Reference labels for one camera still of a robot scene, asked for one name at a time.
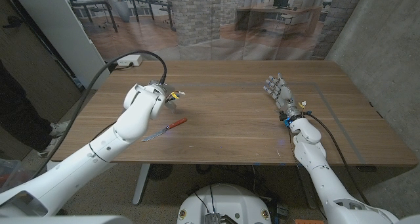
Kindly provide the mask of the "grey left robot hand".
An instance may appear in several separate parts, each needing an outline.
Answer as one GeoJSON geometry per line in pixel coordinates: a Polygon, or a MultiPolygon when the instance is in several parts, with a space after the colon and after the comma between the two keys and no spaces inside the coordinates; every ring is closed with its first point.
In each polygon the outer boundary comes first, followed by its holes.
{"type": "Polygon", "coordinates": [[[182,93],[180,91],[175,91],[175,88],[172,85],[166,83],[160,83],[159,81],[152,80],[149,82],[155,91],[164,96],[164,105],[172,112],[175,113],[176,104],[175,100],[180,99],[182,93]]]}

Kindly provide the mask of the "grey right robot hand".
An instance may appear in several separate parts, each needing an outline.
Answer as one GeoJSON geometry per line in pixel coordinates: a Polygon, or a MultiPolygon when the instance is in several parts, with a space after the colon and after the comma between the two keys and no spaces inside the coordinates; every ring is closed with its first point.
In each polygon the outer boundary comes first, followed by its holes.
{"type": "Polygon", "coordinates": [[[296,120],[302,117],[302,113],[295,104],[293,93],[281,74],[278,74],[276,78],[269,76],[265,82],[266,85],[263,88],[274,99],[281,120],[296,120]]]}

